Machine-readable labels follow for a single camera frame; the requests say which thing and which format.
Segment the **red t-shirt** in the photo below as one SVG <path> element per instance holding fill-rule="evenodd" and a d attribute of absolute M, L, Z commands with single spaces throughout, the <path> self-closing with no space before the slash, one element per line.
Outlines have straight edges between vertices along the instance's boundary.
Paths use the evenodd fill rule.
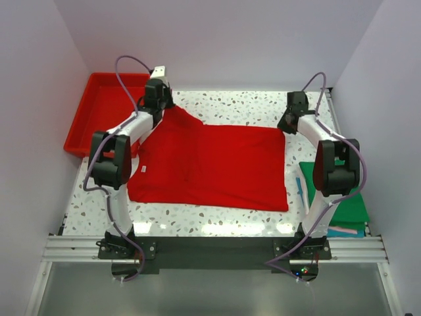
<path fill-rule="evenodd" d="M 271 127 L 205 124 L 180 107 L 139 146 L 128 197 L 257 211 L 288 211 L 285 136 Z"/>

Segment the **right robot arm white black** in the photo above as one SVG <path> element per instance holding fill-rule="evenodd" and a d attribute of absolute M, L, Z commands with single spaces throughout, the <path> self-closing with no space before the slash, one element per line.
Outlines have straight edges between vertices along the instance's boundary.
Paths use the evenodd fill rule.
<path fill-rule="evenodd" d="M 300 238 L 293 247 L 276 259 L 292 253 L 302 259 L 316 251 L 315 241 L 324 241 L 337 206 L 350 197 L 352 189 L 360 183 L 359 143 L 346 139 L 326 126 L 315 110 L 309 109 L 304 91 L 287 93 L 287 107 L 278 128 L 286 134 L 301 134 L 315 148 L 312 172 L 316 189 L 309 211 L 298 228 Z"/>

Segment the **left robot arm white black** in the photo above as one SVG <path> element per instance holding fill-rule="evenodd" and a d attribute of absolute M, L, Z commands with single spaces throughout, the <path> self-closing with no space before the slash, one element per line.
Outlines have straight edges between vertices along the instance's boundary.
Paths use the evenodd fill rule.
<path fill-rule="evenodd" d="M 97 243 L 102 252 L 121 258 L 135 254 L 142 259 L 140 247 L 134 238 L 134 226 L 129 216 L 127 183 L 132 175 L 131 146 L 147 138 L 160 124 L 164 110 L 174 106 L 168 80 L 151 77 L 145 93 L 134 104 L 134 111 L 127 119 L 105 132 L 94 132 L 91 139 L 89 165 L 83 189 L 87 192 L 101 190 L 106 201 L 109 228 Z"/>

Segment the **red plastic bin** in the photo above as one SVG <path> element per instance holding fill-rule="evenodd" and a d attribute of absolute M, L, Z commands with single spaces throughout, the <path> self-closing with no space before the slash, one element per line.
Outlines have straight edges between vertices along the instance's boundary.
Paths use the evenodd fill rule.
<path fill-rule="evenodd" d="M 116 74 L 91 74 L 63 149 L 77 157 L 88 156 L 93 133 L 117 126 L 133 111 L 134 105 L 120 85 Z"/>

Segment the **folded green t-shirt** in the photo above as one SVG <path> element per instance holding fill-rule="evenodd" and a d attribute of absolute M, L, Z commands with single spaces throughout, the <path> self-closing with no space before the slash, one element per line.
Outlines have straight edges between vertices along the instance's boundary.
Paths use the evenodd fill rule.
<path fill-rule="evenodd" d="M 316 194 L 316 188 L 312 179 L 314 163 L 302 161 L 299 162 L 299 168 L 299 176 L 296 178 L 296 181 L 299 189 L 302 191 L 301 198 L 306 209 L 306 214 L 308 214 L 309 207 Z M 342 201 L 337 206 L 328 227 L 328 236 L 362 237 L 366 230 L 366 224 L 369 222 L 370 217 L 368 216 L 363 198 L 361 194 L 357 194 L 350 199 Z"/>

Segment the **folded teal t-shirt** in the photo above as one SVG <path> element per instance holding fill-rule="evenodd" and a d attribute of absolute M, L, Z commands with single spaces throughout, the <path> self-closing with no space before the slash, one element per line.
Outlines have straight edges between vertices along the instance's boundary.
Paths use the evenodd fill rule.
<path fill-rule="evenodd" d="M 307 185 L 306 180 L 302 176 L 296 178 L 298 187 L 298 194 L 307 194 L 309 200 L 314 198 L 315 189 Z M 341 226 L 343 228 L 351 228 L 357 230 L 356 236 L 350 234 L 330 231 L 327 234 L 329 238 L 363 238 L 365 237 L 366 223 L 369 221 L 368 213 L 365 209 L 365 204 L 362 196 L 353 197 L 350 200 L 342 202 L 336 209 L 330 224 L 332 226 Z"/>

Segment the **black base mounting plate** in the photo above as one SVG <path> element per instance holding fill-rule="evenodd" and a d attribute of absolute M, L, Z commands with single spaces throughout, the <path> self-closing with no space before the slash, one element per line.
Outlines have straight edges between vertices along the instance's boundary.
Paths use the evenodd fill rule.
<path fill-rule="evenodd" d="M 96 242 L 98 258 L 111 260 L 114 276 L 138 269 L 157 275 L 163 269 L 263 270 L 299 242 L 295 237 L 134 237 L 127 242 L 107 234 Z"/>

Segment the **aluminium frame rail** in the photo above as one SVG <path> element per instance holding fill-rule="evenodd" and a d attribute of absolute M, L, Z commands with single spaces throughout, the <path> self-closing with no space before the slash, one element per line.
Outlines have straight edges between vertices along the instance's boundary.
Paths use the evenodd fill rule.
<path fill-rule="evenodd" d="M 187 237 L 286 237 L 293 235 L 299 223 L 299 213 L 274 213 L 239 209 L 159 206 L 148 209 L 141 205 L 131 211 L 134 230 L 146 236 Z M 26 310 L 37 315 L 40 310 L 51 265 L 54 262 L 98 262 L 96 241 L 102 239 L 105 216 L 99 212 L 67 211 L 64 234 L 49 236 L 41 255 L 41 269 Z M 392 281 L 385 246 L 381 237 L 332 238 L 332 263 L 375 263 L 381 285 L 392 315 L 402 315 L 403 309 Z"/>

